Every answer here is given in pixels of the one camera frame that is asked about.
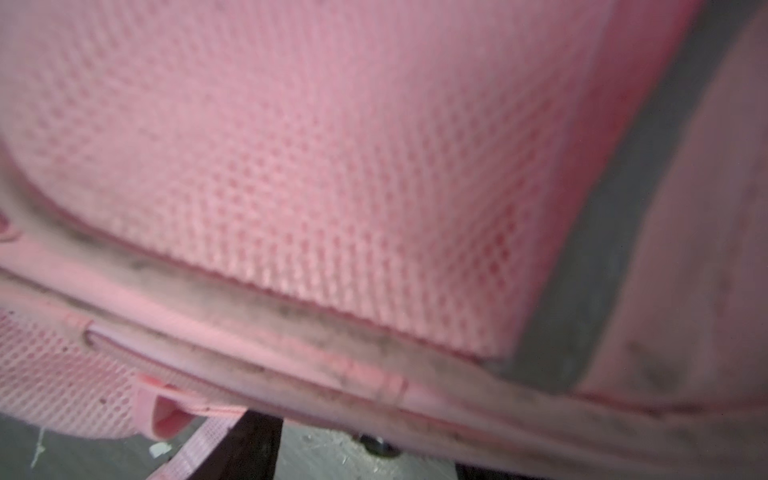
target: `mesh panel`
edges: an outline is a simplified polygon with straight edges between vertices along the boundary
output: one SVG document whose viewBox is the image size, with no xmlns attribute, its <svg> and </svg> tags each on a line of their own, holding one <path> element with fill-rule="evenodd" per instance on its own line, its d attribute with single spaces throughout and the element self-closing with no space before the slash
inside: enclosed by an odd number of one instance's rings
<svg viewBox="0 0 768 480">
<path fill-rule="evenodd" d="M 5 2 L 0 131 L 106 233 L 502 356 L 695 4 Z"/>
<path fill-rule="evenodd" d="M 1 413 L 69 435 L 133 435 L 132 375 L 23 313 L 0 309 Z"/>
</svg>

